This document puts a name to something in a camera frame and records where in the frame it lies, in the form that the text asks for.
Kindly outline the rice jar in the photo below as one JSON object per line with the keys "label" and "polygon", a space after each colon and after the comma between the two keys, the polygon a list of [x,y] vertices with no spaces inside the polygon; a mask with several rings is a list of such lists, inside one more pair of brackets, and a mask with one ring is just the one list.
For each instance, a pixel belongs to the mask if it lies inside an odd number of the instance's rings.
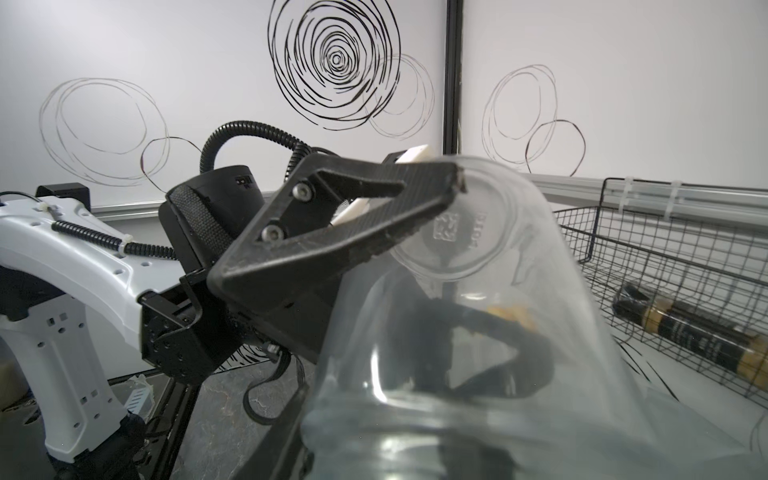
{"label": "rice jar", "polygon": [[466,189],[341,283],[301,436],[312,479],[763,479],[639,388],[541,192],[460,156]]}

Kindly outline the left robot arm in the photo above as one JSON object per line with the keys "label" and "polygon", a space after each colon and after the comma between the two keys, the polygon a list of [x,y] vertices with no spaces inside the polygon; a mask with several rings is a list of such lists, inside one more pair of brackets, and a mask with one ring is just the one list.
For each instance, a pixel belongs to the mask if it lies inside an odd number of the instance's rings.
{"label": "left robot arm", "polygon": [[172,188],[169,247],[133,245],[76,198],[1,204],[1,336],[42,415],[59,479],[137,479],[147,423],[114,396],[86,314],[175,381],[203,383],[240,347],[316,361],[339,282],[466,189],[453,161],[313,153],[265,199],[243,165]]}

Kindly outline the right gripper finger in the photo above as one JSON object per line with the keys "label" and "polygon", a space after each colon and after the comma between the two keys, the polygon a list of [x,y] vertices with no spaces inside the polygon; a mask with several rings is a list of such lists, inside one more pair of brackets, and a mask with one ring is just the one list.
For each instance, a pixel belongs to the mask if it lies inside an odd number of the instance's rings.
{"label": "right gripper finger", "polygon": [[234,479],[299,479],[307,450],[301,440],[301,414],[309,386],[300,386],[281,415],[261,440],[253,455],[236,472]]}

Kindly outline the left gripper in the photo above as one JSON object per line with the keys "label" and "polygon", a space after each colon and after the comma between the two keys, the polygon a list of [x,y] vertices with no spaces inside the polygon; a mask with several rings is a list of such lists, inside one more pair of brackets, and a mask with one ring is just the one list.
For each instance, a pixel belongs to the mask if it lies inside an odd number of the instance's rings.
{"label": "left gripper", "polygon": [[[341,205],[377,182],[402,190],[331,225]],[[198,271],[139,296],[142,358],[183,384],[202,383],[244,345],[272,344],[317,362],[336,300],[336,282],[327,281],[395,247],[464,190],[453,161],[308,156],[212,267],[207,285]]]}

